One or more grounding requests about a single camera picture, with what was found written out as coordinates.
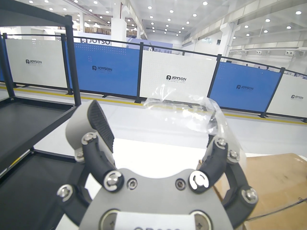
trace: joyson logo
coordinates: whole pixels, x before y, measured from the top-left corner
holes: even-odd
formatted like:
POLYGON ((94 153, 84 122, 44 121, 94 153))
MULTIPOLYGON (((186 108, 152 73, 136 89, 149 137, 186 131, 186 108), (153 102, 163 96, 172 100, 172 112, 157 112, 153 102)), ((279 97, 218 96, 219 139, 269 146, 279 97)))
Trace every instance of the joyson logo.
POLYGON ((183 78, 183 77, 171 76, 171 75, 167 75, 166 79, 167 81, 173 81, 173 82, 178 82, 178 83, 185 83, 187 80, 186 78, 183 78))

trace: cable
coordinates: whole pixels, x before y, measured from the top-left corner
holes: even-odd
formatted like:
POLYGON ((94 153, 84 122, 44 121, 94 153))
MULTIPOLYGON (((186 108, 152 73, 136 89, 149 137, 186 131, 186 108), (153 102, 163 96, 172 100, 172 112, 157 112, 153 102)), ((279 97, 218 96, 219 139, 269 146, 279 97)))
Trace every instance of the cable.
POLYGON ((300 204, 300 203, 302 203, 302 202, 305 202, 305 201, 307 202, 307 197, 304 198, 304 199, 302 199, 302 198, 299 197, 299 199, 300 199, 299 201, 297 201, 296 203, 294 203, 294 204, 292 204, 292 205, 286 206, 286 207, 284 207, 284 208, 281 208, 281 209, 276 210, 276 211, 271 212, 271 213, 267 213, 267 214, 264 214, 264 215, 260 215, 260 216, 256 216, 256 217, 249 218, 249 219, 246 220, 246 221, 252 221, 252 220, 255 220, 255 219, 259 219, 259 218, 262 218, 262 217, 265 217, 265 216, 268 216, 268 215, 271 215, 271 214, 274 214, 274 213, 277 213, 277 212, 286 210, 286 209, 288 209, 288 208, 290 208, 290 207, 293 207, 293 206, 296 206, 296 205, 298 205, 298 204, 300 204))

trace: screw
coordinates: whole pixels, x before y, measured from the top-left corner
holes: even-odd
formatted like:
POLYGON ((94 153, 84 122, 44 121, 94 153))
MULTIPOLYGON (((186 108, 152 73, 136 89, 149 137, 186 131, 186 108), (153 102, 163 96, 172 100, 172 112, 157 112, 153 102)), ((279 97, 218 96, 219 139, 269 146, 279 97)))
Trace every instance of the screw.
POLYGON ((184 190, 186 186, 183 179, 177 179, 175 185, 178 190, 184 190))
POLYGON ((127 182, 127 187, 130 190, 134 190, 137 187, 137 180, 134 178, 129 179, 127 182))

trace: perforated panel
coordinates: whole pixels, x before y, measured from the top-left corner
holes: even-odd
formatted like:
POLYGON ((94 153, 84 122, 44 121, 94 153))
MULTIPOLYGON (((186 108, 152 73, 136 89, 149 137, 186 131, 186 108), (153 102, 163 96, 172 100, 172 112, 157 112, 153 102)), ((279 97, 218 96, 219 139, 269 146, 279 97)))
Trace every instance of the perforated panel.
POLYGON ((139 50, 74 44, 80 90, 136 96, 139 50))
POLYGON ((156 88, 165 84, 176 89, 166 100, 190 103, 188 95, 206 97, 215 66, 215 60, 143 51, 140 96, 152 97, 156 88))

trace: safety fence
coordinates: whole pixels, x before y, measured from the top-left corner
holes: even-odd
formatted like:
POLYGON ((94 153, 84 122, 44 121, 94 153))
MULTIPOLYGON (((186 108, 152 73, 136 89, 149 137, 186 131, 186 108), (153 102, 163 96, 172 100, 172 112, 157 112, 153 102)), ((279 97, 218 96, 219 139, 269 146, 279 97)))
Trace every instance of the safety fence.
MULTIPOLYGON (((223 109, 289 116, 307 122, 307 75, 252 61, 140 43, 74 37, 81 92, 135 99, 166 85, 193 103, 207 96, 223 109)), ((71 92, 65 35, 61 41, 6 38, 13 81, 71 92)))

